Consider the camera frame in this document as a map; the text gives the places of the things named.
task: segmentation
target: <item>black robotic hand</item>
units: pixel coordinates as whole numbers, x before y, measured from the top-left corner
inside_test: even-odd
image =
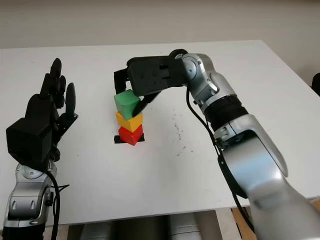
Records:
[[[25,116],[6,129],[10,155],[20,164],[42,172],[48,169],[49,160],[60,159],[57,144],[78,118],[75,86],[70,83],[66,89],[61,68],[61,61],[56,58],[50,73],[44,76],[40,94],[30,98]],[[57,109],[64,105],[65,113],[59,116]]]
[[[144,56],[131,58],[127,68],[114,72],[115,93],[126,90],[130,81],[133,93],[142,97],[133,116],[138,115],[162,90],[187,84],[185,66],[177,55],[187,54],[184,49],[176,49],[167,56]]]

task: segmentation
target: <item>robotic hand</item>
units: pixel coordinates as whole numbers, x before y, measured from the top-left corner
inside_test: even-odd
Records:
[[[320,239],[320,214],[289,185],[280,151],[207,55],[177,49],[169,56],[135,57],[127,62],[126,69],[114,73],[117,94],[125,91],[127,81],[136,96],[144,96],[134,115],[162,90],[187,87],[188,107],[209,132],[237,207],[258,239]],[[214,134],[192,109],[190,93]],[[253,225],[237,195],[248,198]]]
[[[56,239],[60,209],[54,163],[60,159],[57,144],[78,118],[75,114],[75,86],[70,83],[66,89],[61,68],[61,61],[56,58],[50,73],[45,74],[40,94],[30,98],[25,117],[6,129],[8,152],[19,164],[15,170],[16,185],[6,207],[4,240],[43,239],[49,207],[55,203],[50,191],[52,184],[56,209],[53,209],[51,239]],[[64,105],[65,113],[59,116],[57,109]]]

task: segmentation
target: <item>white table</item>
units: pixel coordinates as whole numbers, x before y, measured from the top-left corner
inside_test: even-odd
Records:
[[[209,136],[187,108],[185,88],[163,91],[145,109],[145,142],[114,144],[113,72],[132,57],[177,48],[211,57],[282,152],[288,181],[305,197],[319,195],[320,99],[262,41],[2,49],[0,219],[17,165],[5,129],[24,116],[56,57],[67,82],[75,84],[79,114],[58,145],[57,181],[71,185],[61,193],[60,224],[234,206]]]

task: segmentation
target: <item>green cube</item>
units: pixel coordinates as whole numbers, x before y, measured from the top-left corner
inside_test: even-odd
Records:
[[[114,96],[116,109],[123,116],[124,120],[132,119],[132,113],[136,105],[140,102],[134,92],[129,89]]]

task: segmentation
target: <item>white wall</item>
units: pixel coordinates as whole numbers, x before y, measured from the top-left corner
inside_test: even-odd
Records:
[[[320,72],[320,2],[0,0],[0,48],[250,39],[310,85]]]

